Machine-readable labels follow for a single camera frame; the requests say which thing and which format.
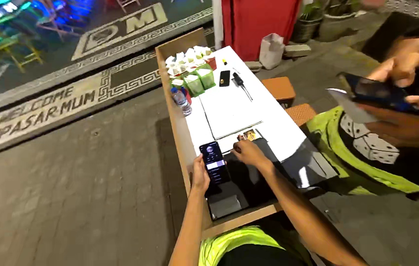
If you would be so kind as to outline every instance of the black smartphone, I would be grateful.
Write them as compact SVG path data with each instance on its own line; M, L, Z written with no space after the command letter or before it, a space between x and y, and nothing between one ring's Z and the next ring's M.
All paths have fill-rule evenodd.
M352 99L363 104L419 115L419 107L407 101L408 93L392 82L379 82L341 72L341 81L352 91Z
M229 86L230 79L231 79L231 71L230 70L221 71L221 73L219 75L219 87Z
M213 184L222 184L231 180L229 171L223 159L223 154L217 142L210 142L200 146L206 171Z

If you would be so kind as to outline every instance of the white table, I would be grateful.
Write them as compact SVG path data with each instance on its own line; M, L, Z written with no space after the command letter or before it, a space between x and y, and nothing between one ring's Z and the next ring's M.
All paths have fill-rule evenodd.
M213 55L216 57L218 66L214 71L217 85L208 89L199 97L192 98L191 107L193 112L186 117L196 154L200 154L200 145L214 141L201 105L201 97L207 97L207 94L211 93L220 94L225 95L225 101L227 101L227 97L232 97L233 99L229 100L233 102L237 102L237 97L247 97L242 88L237 88L232 81L229 87L218 86L221 71L231 70L232 78L234 69L236 69L253 98L254 106L257 109L254 111L257 111L262 118L262 123L251 128L259 130L279 161L286 160L290 167L285 169L290 177L297 181L298 186L309 187L323 179L336 176L336 172L322 154L308 141L300 128L230 46L215 51ZM227 61L227 65L223 64L223 58ZM229 111L233 110L230 106L221 106L221 108L229 108ZM217 140L221 151L225 153L232 149L233 143L237 142L237 135L251 128Z

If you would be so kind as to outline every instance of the m letter logo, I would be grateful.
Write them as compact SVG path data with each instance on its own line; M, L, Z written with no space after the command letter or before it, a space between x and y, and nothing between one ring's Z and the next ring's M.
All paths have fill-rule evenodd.
M85 32L81 36L71 60L92 54L167 21L162 4L153 4L150 7Z

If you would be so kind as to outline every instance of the plant pot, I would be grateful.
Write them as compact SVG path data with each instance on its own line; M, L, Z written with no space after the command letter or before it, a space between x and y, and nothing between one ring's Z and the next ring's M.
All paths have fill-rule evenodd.
M322 20L322 17L316 20L298 19L293 26L293 34L290 41L298 44L306 43L313 37Z
M337 39L349 35L349 20L355 16L356 12L342 16L332 16L324 14L323 22L319 27L319 37L316 39L320 42L333 42Z

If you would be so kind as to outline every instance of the stool cushion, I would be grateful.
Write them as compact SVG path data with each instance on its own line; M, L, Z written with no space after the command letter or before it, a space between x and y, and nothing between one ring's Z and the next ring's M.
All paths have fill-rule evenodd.
M295 121L297 126L310 121L316 115L316 111L309 104L293 106L285 109L285 112Z
M293 86L288 77L262 80L262 84L264 84L277 101L295 98L295 90L293 90Z

